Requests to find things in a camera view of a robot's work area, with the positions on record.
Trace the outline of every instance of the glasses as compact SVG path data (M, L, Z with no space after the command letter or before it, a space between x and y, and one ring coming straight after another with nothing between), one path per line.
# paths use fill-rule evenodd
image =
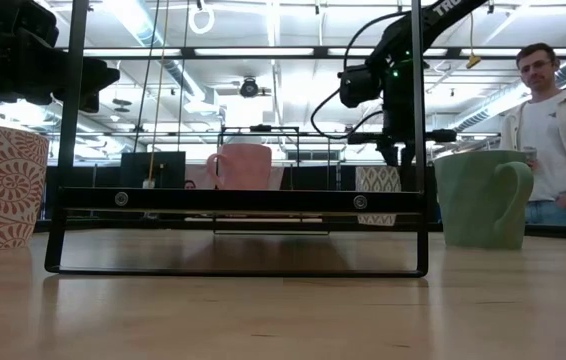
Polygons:
M532 68L534 68L534 70L539 70L542 69L544 66L551 64L552 61L550 60L539 60L539 61L535 61L530 65L525 65L522 68L519 69L519 72L521 74L527 74L528 72L530 72L530 70Z

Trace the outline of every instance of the black monitor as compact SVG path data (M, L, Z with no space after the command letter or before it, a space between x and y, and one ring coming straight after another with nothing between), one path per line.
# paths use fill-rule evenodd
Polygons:
M141 188L150 172L151 153L127 153L121 157L121 186ZM185 152L154 153L152 179L156 189L182 189Z

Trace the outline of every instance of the jeans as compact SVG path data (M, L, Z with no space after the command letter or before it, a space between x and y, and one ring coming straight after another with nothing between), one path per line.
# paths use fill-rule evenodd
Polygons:
M525 208L525 221L532 225L566 226L566 209L554 201L533 201Z

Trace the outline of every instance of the mug handle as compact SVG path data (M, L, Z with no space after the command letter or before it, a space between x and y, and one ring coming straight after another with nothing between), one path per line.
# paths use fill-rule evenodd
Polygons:
M210 177L212 178L212 181L214 182L214 184L216 184L216 187L219 188L219 190L225 190L225 185L223 184L221 179L218 177L218 175L216 175L216 166L215 166L216 163L214 161L217 158L224 159L225 161L228 160L227 156L222 155L222 154L212 154L212 155L210 155L210 157L207 158L207 173L210 175Z
M494 175L500 178L508 172L514 173L516 177L516 192L503 216L494 223L494 230L496 232L500 232L504 230L504 228L513 225L513 222L520 215L520 209L524 208L530 199L532 188L534 187L534 175L527 164L520 161L501 164L494 170Z

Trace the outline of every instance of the person in background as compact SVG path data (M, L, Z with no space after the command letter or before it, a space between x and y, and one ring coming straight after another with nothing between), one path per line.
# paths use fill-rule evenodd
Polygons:
M531 151L534 189L526 208L529 224L566 225L566 90L556 85L560 62L544 43L522 49L516 65L532 98L503 121L501 149Z
M196 189L196 184L192 180L185 180L185 189L188 190Z

